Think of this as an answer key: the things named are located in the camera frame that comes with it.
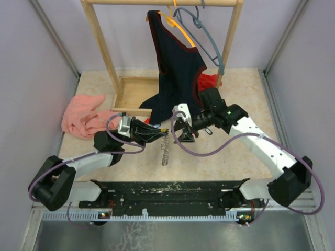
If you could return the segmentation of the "black key tag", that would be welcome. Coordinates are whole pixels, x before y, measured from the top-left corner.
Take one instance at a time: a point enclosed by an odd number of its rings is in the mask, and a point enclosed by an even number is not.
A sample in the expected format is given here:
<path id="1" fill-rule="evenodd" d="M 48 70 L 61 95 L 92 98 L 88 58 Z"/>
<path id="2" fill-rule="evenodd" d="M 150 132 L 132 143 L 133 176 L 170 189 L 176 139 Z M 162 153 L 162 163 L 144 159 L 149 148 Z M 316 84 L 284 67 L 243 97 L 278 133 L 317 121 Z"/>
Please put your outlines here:
<path id="1" fill-rule="evenodd" d="M 209 129 L 209 128 L 206 128 L 205 131 L 206 131 L 206 133 L 209 134 L 209 135 L 212 135 L 212 134 L 213 134 L 212 130 Z"/>

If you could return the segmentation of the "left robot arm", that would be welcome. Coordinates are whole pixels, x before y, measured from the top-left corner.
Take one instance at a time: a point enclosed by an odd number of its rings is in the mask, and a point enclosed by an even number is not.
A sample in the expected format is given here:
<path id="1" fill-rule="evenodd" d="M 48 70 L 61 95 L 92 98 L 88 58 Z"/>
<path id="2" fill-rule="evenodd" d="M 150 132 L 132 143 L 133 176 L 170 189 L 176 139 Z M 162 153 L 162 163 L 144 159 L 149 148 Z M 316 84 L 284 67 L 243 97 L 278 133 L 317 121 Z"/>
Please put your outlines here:
<path id="1" fill-rule="evenodd" d="M 80 201 L 89 201 L 101 208 L 108 204 L 108 193 L 94 181 L 77 179 L 118 164 L 125 155 L 142 153 L 148 143 L 168 135 L 168 129 L 117 113 L 108 118 L 103 131 L 95 133 L 95 151 L 67 159 L 48 157 L 28 186 L 29 198 L 49 211 L 56 211 L 67 202 Z"/>

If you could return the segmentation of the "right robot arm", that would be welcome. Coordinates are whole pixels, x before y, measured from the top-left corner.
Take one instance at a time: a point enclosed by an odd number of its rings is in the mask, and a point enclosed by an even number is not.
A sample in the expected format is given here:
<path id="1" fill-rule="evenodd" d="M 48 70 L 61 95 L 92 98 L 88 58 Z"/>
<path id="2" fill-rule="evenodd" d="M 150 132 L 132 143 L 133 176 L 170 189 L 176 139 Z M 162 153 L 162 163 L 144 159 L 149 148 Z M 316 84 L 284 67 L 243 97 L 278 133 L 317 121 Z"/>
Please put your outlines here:
<path id="1" fill-rule="evenodd" d="M 193 142 L 199 130 L 215 126 L 245 145 L 272 175 L 272 178 L 243 181 L 233 197 L 238 206 L 246 207 L 253 199 L 263 198 L 289 207 L 309 188 L 313 166 L 311 159 L 304 156 L 298 160 L 272 142 L 239 105 L 227 106 L 216 88 L 208 88 L 199 95 L 203 104 L 200 114 L 191 116 L 186 103 L 173 108 L 173 114 L 177 116 L 174 130 L 182 130 L 179 142 Z"/>

